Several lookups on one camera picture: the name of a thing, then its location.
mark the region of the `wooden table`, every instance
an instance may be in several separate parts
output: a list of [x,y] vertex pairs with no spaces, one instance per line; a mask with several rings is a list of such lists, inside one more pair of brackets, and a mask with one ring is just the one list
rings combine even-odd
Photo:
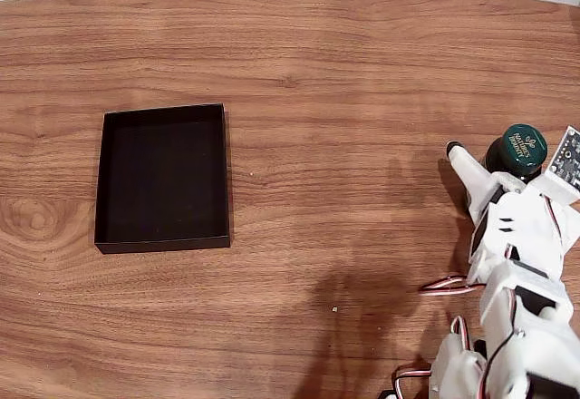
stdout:
[[[232,248],[102,255],[103,114],[202,102],[228,111]],[[11,0],[0,104],[0,395],[374,399],[451,315],[478,332],[479,295],[416,294],[467,270],[445,143],[481,156],[529,122],[553,150],[578,126],[580,11]]]

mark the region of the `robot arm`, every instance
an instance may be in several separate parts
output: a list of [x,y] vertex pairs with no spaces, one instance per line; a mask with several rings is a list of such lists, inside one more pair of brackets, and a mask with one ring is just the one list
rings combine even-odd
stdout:
[[449,144],[476,225],[468,283],[486,284],[479,311],[487,355],[450,333],[431,367],[430,399],[580,398],[580,340],[560,281],[580,236],[580,216],[569,206],[580,198],[580,161],[570,141],[580,151],[580,133],[569,128],[548,171],[527,185],[490,174],[458,142]]

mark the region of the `black box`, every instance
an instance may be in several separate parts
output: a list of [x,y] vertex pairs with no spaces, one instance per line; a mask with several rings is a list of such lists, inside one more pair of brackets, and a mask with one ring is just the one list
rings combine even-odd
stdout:
[[224,106],[105,114],[98,182],[104,254],[229,247]]

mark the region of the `green bottle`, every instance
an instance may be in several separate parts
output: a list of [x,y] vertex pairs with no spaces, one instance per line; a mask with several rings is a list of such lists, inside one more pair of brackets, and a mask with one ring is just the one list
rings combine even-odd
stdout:
[[531,125],[514,124],[493,141],[482,163],[489,172],[509,172],[528,183],[542,173],[546,156],[542,133]]

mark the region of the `circuit board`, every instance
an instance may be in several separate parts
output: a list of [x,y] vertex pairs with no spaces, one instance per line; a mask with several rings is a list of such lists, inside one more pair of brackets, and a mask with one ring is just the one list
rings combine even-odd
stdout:
[[548,168],[570,186],[580,190],[580,131],[568,127]]

